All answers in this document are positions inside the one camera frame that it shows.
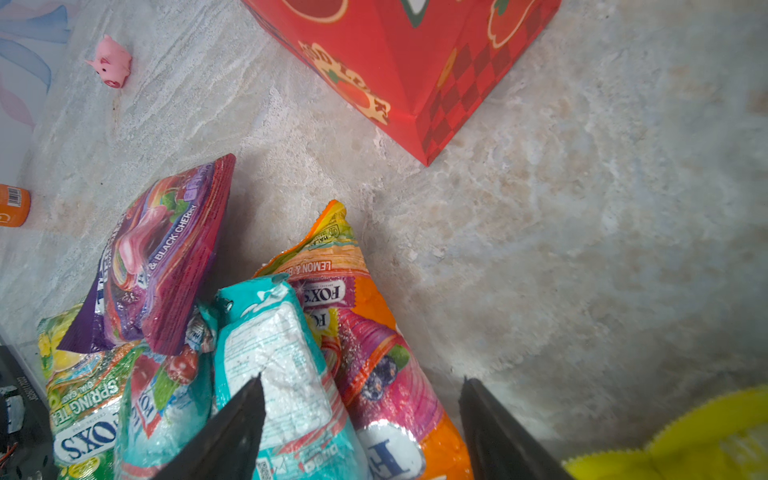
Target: gray stone surface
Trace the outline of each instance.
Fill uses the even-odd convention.
[[[105,32],[125,89],[82,62]],[[558,457],[639,446],[768,371],[768,3],[565,0],[423,168],[236,0],[87,0],[0,232],[2,333],[86,293],[150,182],[239,158],[207,290],[345,202],[447,410],[476,376]]]

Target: red paper bag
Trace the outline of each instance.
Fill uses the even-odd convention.
[[[424,165],[561,0],[243,0],[259,24]]]

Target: teal candy bag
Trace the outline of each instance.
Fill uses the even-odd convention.
[[[304,313],[284,280],[263,276],[219,290],[214,357],[221,409],[261,373],[266,419],[253,478],[360,480],[368,462]]]
[[[205,426],[214,397],[216,324],[193,309],[180,355],[135,350],[119,413],[114,480],[153,478]]]

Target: checkered pattern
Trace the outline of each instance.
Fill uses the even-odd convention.
[[[427,156],[427,165],[435,160],[536,39],[556,10],[548,2],[538,5],[520,30],[499,49],[493,48],[486,37],[482,49],[478,51],[473,51],[470,44],[458,50],[451,73],[445,83],[432,92],[427,100],[428,108],[416,120],[416,127],[423,138],[422,148]]]

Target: nutrition label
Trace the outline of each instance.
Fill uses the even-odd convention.
[[[266,419],[260,449],[299,439],[331,419],[331,407],[300,322],[289,303],[238,326],[224,345],[224,369],[235,394],[261,373]]]

